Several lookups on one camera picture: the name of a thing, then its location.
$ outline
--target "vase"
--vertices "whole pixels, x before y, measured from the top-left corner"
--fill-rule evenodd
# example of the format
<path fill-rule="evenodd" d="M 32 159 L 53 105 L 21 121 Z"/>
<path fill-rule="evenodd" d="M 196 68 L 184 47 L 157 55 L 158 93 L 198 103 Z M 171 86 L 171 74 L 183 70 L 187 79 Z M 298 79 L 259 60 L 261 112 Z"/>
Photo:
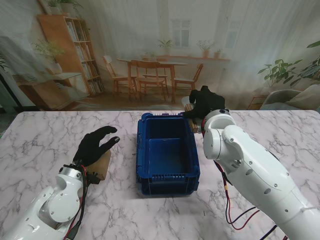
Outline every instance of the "vase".
<path fill-rule="evenodd" d="M 214 55 L 213 55 L 213 58 L 214 58 L 214 59 L 219 59 L 219 58 L 220 58 L 220 54 L 221 54 L 221 52 L 216 51 L 216 52 L 214 53 Z"/>
<path fill-rule="evenodd" d="M 62 74 L 62 68 L 59 63 L 51 63 L 50 69 L 54 74 Z"/>
<path fill-rule="evenodd" d="M 202 56 L 203 56 L 204 58 L 208 58 L 208 57 L 209 57 L 209 53 L 210 53 L 210 50 L 203 50 Z"/>
<path fill-rule="evenodd" d="M 60 6 L 64 13 L 70 14 L 72 18 L 76 17 L 76 11 L 72 3 L 60 3 Z"/>
<path fill-rule="evenodd" d="M 60 9 L 57 6 L 50 7 L 52 15 L 61 15 Z"/>
<path fill-rule="evenodd" d="M 164 47 L 163 52 L 165 56 L 170 56 L 170 47 Z"/>

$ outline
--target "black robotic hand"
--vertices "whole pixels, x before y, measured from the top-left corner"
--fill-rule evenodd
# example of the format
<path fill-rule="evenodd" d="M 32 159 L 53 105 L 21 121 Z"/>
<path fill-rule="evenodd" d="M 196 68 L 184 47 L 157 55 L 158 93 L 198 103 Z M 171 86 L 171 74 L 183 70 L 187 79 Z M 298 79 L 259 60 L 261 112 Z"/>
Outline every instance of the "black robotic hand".
<path fill-rule="evenodd" d="M 120 138 L 114 136 L 108 142 L 99 146 L 100 140 L 102 140 L 107 134 L 114 134 L 115 132 L 117 132 L 115 127 L 103 126 L 98 130 L 87 133 L 80 142 L 78 151 L 74 155 L 73 163 L 78 167 L 80 165 L 87 167 L 94 164 L 106 151 L 119 142 Z"/>
<path fill-rule="evenodd" d="M 208 86 L 202 86 L 200 91 L 192 90 L 189 101 L 192 104 L 195 102 L 195 106 L 191 111 L 183 113 L 188 119 L 204 119 L 211 111 L 225 109 L 225 98 L 211 92 Z"/>

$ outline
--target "marble tabletop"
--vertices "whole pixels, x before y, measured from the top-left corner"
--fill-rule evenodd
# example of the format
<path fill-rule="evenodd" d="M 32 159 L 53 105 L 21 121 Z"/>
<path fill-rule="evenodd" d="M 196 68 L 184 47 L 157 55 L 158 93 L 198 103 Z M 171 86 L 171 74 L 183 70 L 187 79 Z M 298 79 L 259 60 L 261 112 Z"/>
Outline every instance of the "marble tabletop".
<path fill-rule="evenodd" d="M 178 111 L 151 111 L 154 114 Z M 221 174 L 205 158 L 198 190 L 190 196 L 148 198 L 137 193 L 136 134 L 142 111 L 24 112 L 0 139 L 0 238 L 43 188 L 55 185 L 63 164 L 71 163 L 85 134 L 102 126 L 118 129 L 105 181 L 91 185 L 76 240 L 257 240 L 274 224 L 262 212 L 240 231 L 225 220 Z M 320 203 L 320 115 L 315 111 L 232 111 L 252 138 L 274 153 L 315 206 Z M 232 186 L 231 216 L 252 205 Z M 235 225 L 242 226 L 246 217 Z M 284 237 L 280 229 L 272 240 Z"/>

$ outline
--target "wooden bookshelf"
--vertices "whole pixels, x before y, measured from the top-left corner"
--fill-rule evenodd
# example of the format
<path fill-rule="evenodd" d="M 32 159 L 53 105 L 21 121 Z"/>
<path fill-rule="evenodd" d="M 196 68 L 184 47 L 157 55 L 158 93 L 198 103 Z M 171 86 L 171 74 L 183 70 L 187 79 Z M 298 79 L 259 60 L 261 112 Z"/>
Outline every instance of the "wooden bookshelf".
<path fill-rule="evenodd" d="M 78 18 L 62 15 L 38 15 L 45 37 L 55 41 L 65 53 L 57 56 L 63 72 L 81 73 L 91 96 L 104 92 L 90 36 Z"/>

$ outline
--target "blue bin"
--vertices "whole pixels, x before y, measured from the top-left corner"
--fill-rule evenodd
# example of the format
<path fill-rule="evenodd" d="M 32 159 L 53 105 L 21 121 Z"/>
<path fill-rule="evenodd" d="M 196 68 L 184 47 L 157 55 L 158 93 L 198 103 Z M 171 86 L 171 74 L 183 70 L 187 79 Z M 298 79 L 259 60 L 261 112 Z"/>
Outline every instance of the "blue bin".
<path fill-rule="evenodd" d="M 144 195 L 181 196 L 198 189 L 195 136 L 181 115 L 145 113 L 138 122 L 136 181 Z"/>

